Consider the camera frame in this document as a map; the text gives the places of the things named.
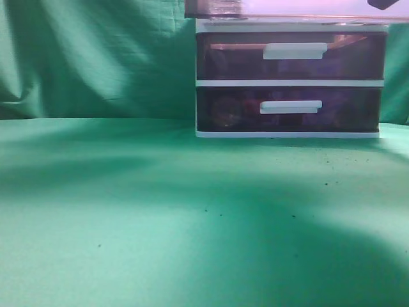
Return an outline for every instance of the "green cloth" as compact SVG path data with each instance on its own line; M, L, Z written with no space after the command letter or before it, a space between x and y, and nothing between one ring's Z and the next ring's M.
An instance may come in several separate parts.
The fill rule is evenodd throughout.
M0 306L409 306L409 127L0 122Z
M0 118L194 118L183 0L0 1ZM409 26L393 26L382 121L409 116Z

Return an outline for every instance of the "green tablecloth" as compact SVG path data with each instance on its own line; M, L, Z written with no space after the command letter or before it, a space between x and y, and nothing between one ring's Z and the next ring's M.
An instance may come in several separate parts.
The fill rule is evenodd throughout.
M409 306L409 127L0 122L0 305Z

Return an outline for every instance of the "black object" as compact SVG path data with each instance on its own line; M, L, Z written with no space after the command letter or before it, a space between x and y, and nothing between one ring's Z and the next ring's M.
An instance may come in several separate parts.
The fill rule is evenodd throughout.
M393 4L397 3L399 0L368 0L369 5L374 6L382 11L390 8Z

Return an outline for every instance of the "white drawer handle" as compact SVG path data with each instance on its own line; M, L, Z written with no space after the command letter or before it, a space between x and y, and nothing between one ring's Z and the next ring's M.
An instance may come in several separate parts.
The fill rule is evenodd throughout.
M322 59L328 51L326 43L269 43L264 59Z
M320 100L264 101L260 104L260 114L314 114L321 108Z

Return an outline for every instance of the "dark transparent drawer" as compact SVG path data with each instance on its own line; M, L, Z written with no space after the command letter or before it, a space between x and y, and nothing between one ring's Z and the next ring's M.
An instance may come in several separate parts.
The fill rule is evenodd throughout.
M409 5L405 0L185 0L185 16L388 23L408 20Z
M387 33L201 33L198 80L383 79Z
M378 132L381 88L197 88L203 132Z

